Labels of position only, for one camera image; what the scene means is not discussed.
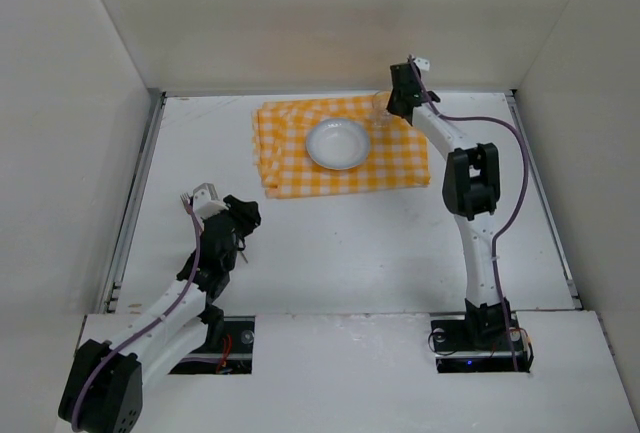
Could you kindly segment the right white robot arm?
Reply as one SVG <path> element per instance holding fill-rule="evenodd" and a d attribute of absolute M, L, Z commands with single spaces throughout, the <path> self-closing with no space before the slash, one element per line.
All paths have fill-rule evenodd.
<path fill-rule="evenodd" d="M 445 207 L 456 221 L 467 273 L 464 324 L 474 348 L 491 346 L 508 330 L 510 313 L 496 273 L 493 215 L 500 198 L 498 149 L 470 139 L 427 104 L 420 74 L 409 60 L 390 67 L 387 111 L 423 133 L 446 160 Z"/>

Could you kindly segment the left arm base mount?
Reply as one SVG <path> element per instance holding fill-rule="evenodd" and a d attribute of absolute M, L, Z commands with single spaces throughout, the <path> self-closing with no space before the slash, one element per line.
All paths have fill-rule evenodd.
<path fill-rule="evenodd" d="M 254 316 L 228 316 L 219 332 L 188 354 L 170 375 L 249 375 L 253 369 Z"/>

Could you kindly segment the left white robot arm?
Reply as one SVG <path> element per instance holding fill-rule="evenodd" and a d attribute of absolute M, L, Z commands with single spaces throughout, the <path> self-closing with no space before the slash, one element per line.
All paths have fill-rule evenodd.
<path fill-rule="evenodd" d="M 145 390 L 193 350 L 220 341 L 224 313 L 215 304 L 245 240 L 261 224 L 259 205 L 219 198 L 203 184 L 181 197 L 195 249 L 167 290 L 118 334 L 77 349 L 58 416 L 75 432 L 129 432 Z"/>

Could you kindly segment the copper fork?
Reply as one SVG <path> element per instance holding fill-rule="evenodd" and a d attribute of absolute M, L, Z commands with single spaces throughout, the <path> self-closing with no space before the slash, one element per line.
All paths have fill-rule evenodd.
<path fill-rule="evenodd" d="M 189 209 L 192 208 L 193 198 L 188 193 L 181 194 L 180 195 L 180 200 L 181 200 L 182 205 L 185 208 L 189 208 Z"/>

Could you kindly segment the white round plate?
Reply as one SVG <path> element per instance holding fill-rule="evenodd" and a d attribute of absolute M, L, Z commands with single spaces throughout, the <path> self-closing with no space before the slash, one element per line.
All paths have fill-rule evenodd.
<path fill-rule="evenodd" d="M 363 164 L 369 155 L 371 142 L 366 130 L 355 121 L 329 118 L 309 131 L 305 147 L 316 165 L 342 171 Z"/>

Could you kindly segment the yellow checkered cloth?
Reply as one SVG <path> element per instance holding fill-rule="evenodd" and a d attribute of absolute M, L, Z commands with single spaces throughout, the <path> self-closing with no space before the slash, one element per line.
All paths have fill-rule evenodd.
<path fill-rule="evenodd" d="M 390 94 L 270 101 L 252 115 L 266 196 L 294 199 L 426 187 L 428 140 L 386 111 Z"/>

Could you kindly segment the clear plastic cup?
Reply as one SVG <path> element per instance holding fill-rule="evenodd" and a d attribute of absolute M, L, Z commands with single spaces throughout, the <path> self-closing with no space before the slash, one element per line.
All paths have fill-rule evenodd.
<path fill-rule="evenodd" d="M 371 122 L 376 128 L 383 128 L 391 123 L 393 115 L 388 111 L 389 91 L 378 91 L 371 98 Z"/>

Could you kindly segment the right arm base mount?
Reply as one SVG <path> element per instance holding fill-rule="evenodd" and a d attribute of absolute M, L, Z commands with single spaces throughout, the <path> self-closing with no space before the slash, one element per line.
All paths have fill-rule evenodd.
<path fill-rule="evenodd" d="M 430 319 L 428 346 L 439 373 L 528 373 L 534 353 L 515 313 L 504 322 L 502 306 L 466 304 L 463 314 Z"/>

